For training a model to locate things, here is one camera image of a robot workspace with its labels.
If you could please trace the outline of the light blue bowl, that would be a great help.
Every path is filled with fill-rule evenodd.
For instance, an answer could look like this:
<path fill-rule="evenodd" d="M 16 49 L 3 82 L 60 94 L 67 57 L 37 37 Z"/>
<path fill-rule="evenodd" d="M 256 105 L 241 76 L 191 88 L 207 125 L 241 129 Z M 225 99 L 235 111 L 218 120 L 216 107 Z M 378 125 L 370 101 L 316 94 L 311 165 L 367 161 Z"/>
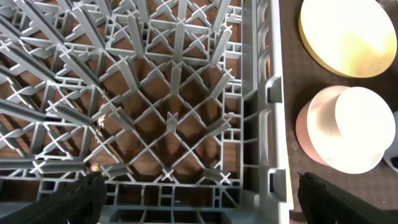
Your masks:
<path fill-rule="evenodd" d="M 396 132 L 394 140 L 389 148 L 385 151 L 383 155 L 384 162 L 394 171 L 397 172 L 397 112 L 393 112 Z"/>

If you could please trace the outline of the pink white bowl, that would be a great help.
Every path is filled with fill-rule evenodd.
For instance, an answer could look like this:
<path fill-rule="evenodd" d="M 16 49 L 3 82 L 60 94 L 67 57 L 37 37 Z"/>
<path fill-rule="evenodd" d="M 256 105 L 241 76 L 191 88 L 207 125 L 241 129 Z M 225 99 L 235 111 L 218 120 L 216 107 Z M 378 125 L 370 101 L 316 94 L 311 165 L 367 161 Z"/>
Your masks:
<path fill-rule="evenodd" d="M 377 93 L 360 86 L 329 86 L 299 112 L 297 141 L 317 163 L 347 174 L 375 168 L 396 135 L 393 113 Z"/>

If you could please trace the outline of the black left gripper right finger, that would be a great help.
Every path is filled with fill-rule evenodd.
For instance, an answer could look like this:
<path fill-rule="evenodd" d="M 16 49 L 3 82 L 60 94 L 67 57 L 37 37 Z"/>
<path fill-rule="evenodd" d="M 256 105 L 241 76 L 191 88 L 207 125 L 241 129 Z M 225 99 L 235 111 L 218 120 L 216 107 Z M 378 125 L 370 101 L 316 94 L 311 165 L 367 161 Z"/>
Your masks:
<path fill-rule="evenodd" d="M 300 174 L 298 200 L 308 223 L 397 224 L 397 217 L 311 172 Z"/>

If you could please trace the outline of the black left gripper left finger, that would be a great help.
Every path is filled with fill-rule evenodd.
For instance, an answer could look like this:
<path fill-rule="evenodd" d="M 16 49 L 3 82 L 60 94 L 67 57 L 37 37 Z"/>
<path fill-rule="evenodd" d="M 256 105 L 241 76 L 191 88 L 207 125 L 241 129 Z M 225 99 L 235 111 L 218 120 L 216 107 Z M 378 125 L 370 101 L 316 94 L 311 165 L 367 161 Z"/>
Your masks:
<path fill-rule="evenodd" d="M 1 218 L 2 224 L 95 224 L 107 191 L 103 175 L 93 172 L 45 198 Z"/>

